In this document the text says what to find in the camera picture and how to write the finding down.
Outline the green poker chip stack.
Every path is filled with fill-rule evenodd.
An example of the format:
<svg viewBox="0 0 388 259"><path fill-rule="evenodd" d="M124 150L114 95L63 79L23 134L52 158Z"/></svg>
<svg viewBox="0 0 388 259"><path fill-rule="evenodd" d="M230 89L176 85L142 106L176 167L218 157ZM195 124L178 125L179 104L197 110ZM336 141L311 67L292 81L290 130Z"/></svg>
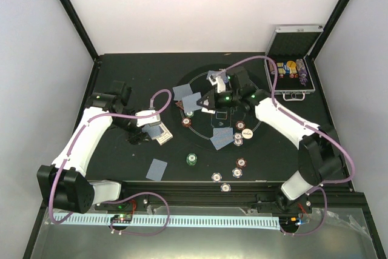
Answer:
<svg viewBox="0 0 388 259"><path fill-rule="evenodd" d="M198 158L197 158L196 154L194 154L194 153L190 153L186 157L186 163L189 166L194 166L197 163L197 160L198 160Z"/></svg>

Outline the red triangular marker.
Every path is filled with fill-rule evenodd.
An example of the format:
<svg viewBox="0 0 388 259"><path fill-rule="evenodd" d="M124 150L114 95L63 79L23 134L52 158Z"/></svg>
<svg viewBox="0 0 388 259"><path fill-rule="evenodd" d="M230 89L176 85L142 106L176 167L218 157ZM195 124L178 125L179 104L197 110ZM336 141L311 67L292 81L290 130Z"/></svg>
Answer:
<svg viewBox="0 0 388 259"><path fill-rule="evenodd" d="M181 110L184 109L181 102L177 102L177 103L175 103L175 104L176 104L176 106L177 106L178 108L180 108Z"/></svg>

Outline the white dealer button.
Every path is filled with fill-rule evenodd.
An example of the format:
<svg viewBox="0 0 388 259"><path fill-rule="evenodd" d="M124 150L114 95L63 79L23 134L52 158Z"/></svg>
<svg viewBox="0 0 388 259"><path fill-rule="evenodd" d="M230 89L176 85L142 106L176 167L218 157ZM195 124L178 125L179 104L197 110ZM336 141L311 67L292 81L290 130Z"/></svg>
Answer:
<svg viewBox="0 0 388 259"><path fill-rule="evenodd" d="M241 135L244 139L249 140L253 138L253 131L251 129L245 128L242 130Z"/></svg>

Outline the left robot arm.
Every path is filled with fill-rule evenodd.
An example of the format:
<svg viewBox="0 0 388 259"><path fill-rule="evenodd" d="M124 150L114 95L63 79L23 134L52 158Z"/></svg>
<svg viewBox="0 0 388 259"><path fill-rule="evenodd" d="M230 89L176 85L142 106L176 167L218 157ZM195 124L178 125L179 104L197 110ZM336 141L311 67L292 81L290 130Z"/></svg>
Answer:
<svg viewBox="0 0 388 259"><path fill-rule="evenodd" d="M156 92L149 109L131 111L127 108L132 89L115 81L107 93L92 93L85 102L81 121L62 152L49 166L42 165L37 179L43 200L52 214L55 209L70 213L86 213L93 205L108 201L115 209L123 210L130 203L130 195L121 183L112 180L90 182L87 169L102 136L111 126L129 134L130 142L138 144L147 138L143 127L161 123L162 109L155 110Z"/></svg>

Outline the blue chips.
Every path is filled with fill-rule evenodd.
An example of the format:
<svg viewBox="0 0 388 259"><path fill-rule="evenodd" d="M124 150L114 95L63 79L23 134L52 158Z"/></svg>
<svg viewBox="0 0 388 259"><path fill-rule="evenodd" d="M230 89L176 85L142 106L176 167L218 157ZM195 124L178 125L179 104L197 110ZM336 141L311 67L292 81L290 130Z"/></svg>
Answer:
<svg viewBox="0 0 388 259"><path fill-rule="evenodd" d="M243 136L241 133L235 133L233 136L233 139L234 139L234 141L233 141L234 145L236 145L238 147L242 146L244 143Z"/></svg>

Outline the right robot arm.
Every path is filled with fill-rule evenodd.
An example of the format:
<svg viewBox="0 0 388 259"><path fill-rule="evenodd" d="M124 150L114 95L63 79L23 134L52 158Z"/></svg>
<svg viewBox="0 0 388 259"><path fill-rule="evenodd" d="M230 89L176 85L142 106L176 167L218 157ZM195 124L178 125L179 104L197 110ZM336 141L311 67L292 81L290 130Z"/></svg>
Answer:
<svg viewBox="0 0 388 259"><path fill-rule="evenodd" d="M253 85L246 69L215 72L208 80L212 89L197 100L197 105L207 110L240 107L277 130L297 148L298 168L281 185L275 198L280 211L290 212L300 196L344 167L335 129L310 123L274 101L269 92Z"/></svg>

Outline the blue playing card deck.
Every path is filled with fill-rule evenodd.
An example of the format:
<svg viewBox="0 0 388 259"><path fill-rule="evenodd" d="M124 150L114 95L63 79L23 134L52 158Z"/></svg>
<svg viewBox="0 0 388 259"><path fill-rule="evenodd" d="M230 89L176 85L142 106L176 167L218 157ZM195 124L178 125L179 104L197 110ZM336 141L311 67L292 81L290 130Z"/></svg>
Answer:
<svg viewBox="0 0 388 259"><path fill-rule="evenodd" d="M162 127L162 124L150 126L149 124L146 124L142 128L142 132L148 134L148 136L151 138L151 140L157 139L159 136L164 134L165 130Z"/></svg>

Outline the brown poker chip stack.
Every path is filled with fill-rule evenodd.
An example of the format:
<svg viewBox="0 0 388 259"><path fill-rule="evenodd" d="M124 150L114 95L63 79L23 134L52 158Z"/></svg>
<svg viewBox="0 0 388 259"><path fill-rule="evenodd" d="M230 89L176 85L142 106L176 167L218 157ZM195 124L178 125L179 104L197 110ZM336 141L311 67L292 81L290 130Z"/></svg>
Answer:
<svg viewBox="0 0 388 259"><path fill-rule="evenodd" d="M236 161L236 165L237 165L237 167L239 167L239 168L245 168L246 165L247 165L247 161L246 161L244 158L239 158L239 159L237 159L237 161Z"/></svg>

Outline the white playing card box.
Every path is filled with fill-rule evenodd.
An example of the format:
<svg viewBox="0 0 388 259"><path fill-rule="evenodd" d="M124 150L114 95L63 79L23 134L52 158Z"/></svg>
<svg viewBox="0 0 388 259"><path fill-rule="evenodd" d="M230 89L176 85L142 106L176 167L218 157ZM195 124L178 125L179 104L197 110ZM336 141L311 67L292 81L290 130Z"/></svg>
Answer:
<svg viewBox="0 0 388 259"><path fill-rule="evenodd" d="M173 135L170 132L163 132L159 136L156 137L158 144L161 146L166 142L170 141L173 138Z"/></svg>

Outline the cards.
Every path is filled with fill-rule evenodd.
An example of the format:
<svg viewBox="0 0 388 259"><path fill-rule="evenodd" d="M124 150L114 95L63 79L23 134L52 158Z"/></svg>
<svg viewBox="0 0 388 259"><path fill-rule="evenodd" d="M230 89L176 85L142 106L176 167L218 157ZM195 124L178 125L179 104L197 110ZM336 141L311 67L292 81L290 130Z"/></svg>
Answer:
<svg viewBox="0 0 388 259"><path fill-rule="evenodd" d="M213 128L213 136L220 135L221 137L227 139L233 139L233 128L232 127L214 127Z"/></svg>

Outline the stray card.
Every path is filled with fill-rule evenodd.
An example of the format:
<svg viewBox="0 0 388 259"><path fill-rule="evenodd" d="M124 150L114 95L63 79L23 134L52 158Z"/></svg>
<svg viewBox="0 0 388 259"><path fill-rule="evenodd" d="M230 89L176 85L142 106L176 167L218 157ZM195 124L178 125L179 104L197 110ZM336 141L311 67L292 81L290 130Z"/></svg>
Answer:
<svg viewBox="0 0 388 259"><path fill-rule="evenodd" d="M148 180L161 181L166 168L167 162L153 159L145 177Z"/></svg>

